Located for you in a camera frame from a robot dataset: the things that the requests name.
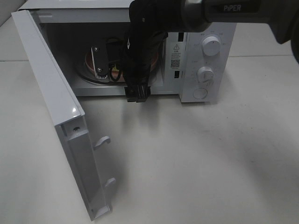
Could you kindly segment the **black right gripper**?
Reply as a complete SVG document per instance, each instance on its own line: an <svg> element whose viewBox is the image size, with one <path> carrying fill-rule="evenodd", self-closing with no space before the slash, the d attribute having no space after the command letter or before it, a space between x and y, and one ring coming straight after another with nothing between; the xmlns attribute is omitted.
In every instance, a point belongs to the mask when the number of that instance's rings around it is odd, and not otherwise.
<svg viewBox="0 0 299 224"><path fill-rule="evenodd" d="M108 84L125 83L128 102L142 103L151 95L149 86L150 56L140 46L128 47L127 40L110 40L108 51Z"/></svg>

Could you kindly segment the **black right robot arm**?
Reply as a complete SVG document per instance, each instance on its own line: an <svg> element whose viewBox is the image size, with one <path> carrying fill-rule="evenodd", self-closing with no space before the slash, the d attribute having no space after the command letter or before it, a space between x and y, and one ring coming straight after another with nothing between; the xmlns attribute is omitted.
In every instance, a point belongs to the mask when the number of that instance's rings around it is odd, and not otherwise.
<svg viewBox="0 0 299 224"><path fill-rule="evenodd" d="M213 22L265 23L279 44L291 43L299 57L299 3L296 0L135 0L120 50L119 76L128 102L150 96L152 57L169 32L203 32Z"/></svg>

